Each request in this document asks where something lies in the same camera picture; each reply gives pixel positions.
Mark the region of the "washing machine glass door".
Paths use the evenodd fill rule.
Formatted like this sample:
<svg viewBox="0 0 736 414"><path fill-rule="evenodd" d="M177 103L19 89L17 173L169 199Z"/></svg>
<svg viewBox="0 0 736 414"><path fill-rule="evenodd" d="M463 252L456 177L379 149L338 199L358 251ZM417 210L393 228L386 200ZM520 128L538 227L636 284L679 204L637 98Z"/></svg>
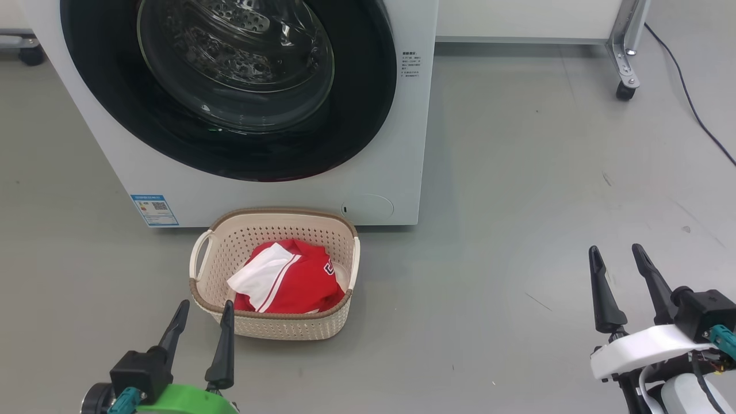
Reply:
<svg viewBox="0 0 736 414"><path fill-rule="evenodd" d="M397 86L383 0L60 0L76 70L129 133L224 178L339 167Z"/></svg>

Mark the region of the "round white filter cover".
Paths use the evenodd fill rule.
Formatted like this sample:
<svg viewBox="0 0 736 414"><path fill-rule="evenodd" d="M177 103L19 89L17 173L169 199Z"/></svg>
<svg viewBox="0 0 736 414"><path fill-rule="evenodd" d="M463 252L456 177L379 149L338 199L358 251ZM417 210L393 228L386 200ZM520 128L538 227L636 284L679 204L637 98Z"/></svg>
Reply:
<svg viewBox="0 0 736 414"><path fill-rule="evenodd" d="M344 200L342 215L358 225L382 224L394 212L394 205L386 197L376 194L358 194Z"/></svg>

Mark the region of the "white washing machine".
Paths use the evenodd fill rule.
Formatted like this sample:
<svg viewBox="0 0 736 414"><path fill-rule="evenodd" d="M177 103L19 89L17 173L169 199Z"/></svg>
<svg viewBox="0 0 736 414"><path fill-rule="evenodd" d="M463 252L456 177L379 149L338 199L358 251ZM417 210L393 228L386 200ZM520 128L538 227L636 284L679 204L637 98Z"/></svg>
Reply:
<svg viewBox="0 0 736 414"><path fill-rule="evenodd" d="M60 0L16 2L127 194L164 196L179 227L208 227L230 210L270 207L323 210L345 218L342 203L358 194L386 197L394 205L393 215L375 225L417 223L439 0L383 0L398 77L378 136L339 167L283 182L211 175L137 139L97 101L76 70L63 34Z"/></svg>

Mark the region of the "red white striped jersey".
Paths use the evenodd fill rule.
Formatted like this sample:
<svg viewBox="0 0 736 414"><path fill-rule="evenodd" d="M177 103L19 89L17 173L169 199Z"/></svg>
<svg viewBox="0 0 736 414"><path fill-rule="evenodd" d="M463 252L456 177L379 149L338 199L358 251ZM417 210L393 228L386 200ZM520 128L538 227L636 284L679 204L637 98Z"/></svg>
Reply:
<svg viewBox="0 0 736 414"><path fill-rule="evenodd" d="M328 311L345 295L323 246L298 239L256 247L228 280L237 311L308 314Z"/></svg>

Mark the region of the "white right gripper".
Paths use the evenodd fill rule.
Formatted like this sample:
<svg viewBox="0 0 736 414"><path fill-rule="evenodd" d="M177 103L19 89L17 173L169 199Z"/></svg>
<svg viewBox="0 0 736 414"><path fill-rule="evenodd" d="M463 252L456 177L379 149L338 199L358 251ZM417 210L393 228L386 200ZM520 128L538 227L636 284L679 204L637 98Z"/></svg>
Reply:
<svg viewBox="0 0 736 414"><path fill-rule="evenodd" d="M691 351L715 350L710 342L697 343L673 325L677 307L671 301L673 290L651 261L641 244L633 244L632 254L639 274L644 278L654 307L655 327L616 338L591 355L592 375L597 380L613 374L625 374L648 365L665 362ZM592 309L596 331L622 335L628 320L612 294L605 275L607 268L597 246L588 251L591 273Z"/></svg>

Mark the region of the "blue energy label sticker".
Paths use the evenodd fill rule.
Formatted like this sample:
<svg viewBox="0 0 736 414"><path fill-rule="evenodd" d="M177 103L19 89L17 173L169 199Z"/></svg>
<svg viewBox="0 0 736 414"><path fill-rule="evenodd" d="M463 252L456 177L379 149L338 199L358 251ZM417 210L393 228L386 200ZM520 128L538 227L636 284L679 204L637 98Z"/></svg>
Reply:
<svg viewBox="0 0 736 414"><path fill-rule="evenodd" d="M130 197L148 227L179 227L179 222L163 195L131 194Z"/></svg>

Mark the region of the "cream perforated laundry basket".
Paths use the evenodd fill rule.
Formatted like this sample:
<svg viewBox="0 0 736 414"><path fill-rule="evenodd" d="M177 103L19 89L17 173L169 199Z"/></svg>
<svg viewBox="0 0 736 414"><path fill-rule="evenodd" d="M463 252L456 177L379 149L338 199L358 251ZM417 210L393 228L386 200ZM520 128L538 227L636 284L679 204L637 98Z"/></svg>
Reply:
<svg viewBox="0 0 736 414"><path fill-rule="evenodd" d="M235 298L227 280L265 242L299 239L326 249L336 267L344 298L323 312L295 314L235 312L235 333L263 340L326 340L345 325L357 283L361 243L355 226L318 210L239 209L221 216L195 241L189 288L195 304L216 321Z"/></svg>

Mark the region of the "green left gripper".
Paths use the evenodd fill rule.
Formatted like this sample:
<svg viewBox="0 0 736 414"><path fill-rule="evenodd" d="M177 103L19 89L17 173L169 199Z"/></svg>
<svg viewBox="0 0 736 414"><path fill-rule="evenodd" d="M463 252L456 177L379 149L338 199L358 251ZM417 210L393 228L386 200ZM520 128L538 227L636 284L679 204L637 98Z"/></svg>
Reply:
<svg viewBox="0 0 736 414"><path fill-rule="evenodd" d="M156 347L163 358L164 369L171 369L173 366L190 306L189 300L181 301ZM155 402L137 406L137 414L239 414L236 404L221 394L222 390L231 388L235 383L235 309L231 300L226 300L224 304L219 325L221 335L217 349L213 362L205 373L207 388L171 384Z"/></svg>

